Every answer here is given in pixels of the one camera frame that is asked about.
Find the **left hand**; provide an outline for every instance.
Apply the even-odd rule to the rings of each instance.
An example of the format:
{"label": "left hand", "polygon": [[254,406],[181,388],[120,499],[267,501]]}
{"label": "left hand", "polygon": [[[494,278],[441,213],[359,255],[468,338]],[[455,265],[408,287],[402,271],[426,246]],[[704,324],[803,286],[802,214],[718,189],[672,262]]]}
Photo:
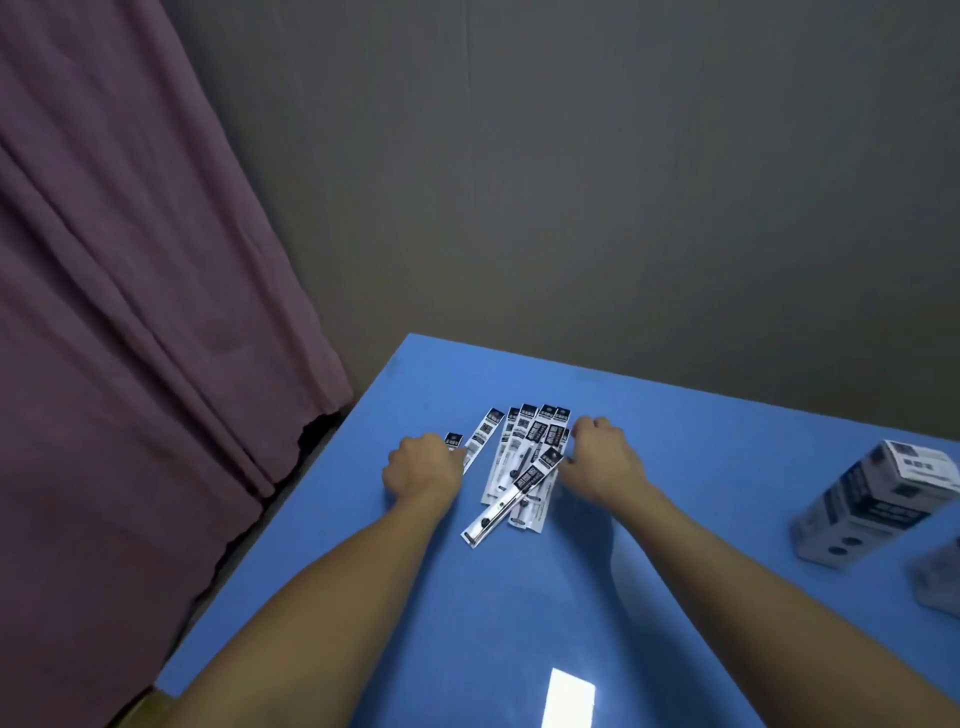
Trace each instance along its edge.
{"label": "left hand", "polygon": [[390,465],[383,469],[383,484],[397,502],[425,499],[444,512],[460,492],[464,479],[464,448],[450,451],[440,435],[404,437],[390,453]]}

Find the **cardboard box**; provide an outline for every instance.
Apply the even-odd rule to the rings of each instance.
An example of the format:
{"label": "cardboard box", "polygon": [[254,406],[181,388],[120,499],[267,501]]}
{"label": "cardboard box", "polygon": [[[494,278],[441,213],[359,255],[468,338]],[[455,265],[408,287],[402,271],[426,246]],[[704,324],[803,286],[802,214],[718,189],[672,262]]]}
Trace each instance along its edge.
{"label": "cardboard box", "polygon": [[918,602],[960,618],[960,538],[912,561],[906,573]]}
{"label": "cardboard box", "polygon": [[790,523],[802,559],[842,569],[960,498],[943,452],[884,440]]}

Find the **purple curtain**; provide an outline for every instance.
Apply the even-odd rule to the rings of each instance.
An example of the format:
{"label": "purple curtain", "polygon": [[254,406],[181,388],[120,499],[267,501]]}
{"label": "purple curtain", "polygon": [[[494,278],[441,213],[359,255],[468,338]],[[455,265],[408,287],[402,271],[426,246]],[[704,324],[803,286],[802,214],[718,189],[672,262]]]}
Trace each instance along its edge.
{"label": "purple curtain", "polygon": [[102,728],[346,404],[156,0],[0,5],[0,725]]}

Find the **human arm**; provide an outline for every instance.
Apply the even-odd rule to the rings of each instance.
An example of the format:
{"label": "human arm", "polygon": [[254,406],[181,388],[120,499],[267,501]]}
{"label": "human arm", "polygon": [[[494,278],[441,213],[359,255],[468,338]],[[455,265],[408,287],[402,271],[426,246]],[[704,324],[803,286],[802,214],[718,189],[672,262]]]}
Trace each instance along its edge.
{"label": "human arm", "polygon": [[404,438],[383,482],[396,503],[281,589],[177,701],[164,728],[346,726],[396,627],[464,450]]}
{"label": "human arm", "polygon": [[581,418],[561,480],[634,536],[771,728],[960,725],[960,707],[830,609],[686,516],[622,430]]}

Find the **blue table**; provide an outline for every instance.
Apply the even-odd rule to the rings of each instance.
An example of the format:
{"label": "blue table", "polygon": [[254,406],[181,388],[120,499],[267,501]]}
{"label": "blue table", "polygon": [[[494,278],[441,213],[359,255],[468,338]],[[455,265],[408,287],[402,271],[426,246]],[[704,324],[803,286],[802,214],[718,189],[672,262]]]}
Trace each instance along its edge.
{"label": "blue table", "polygon": [[[180,694],[294,574],[384,512],[380,470],[400,438],[470,433],[489,407],[526,401],[608,416],[688,514],[960,700],[960,619],[917,605],[902,573],[907,559],[960,533],[960,506],[845,572],[800,561],[787,537],[788,519],[882,438],[960,461],[956,443],[417,335],[156,684]],[[760,725],[643,553],[604,514],[563,494],[541,535],[501,524],[471,550],[459,532],[481,511],[492,459],[484,448],[467,473],[355,725],[540,726],[553,667],[596,686],[596,728]]]}

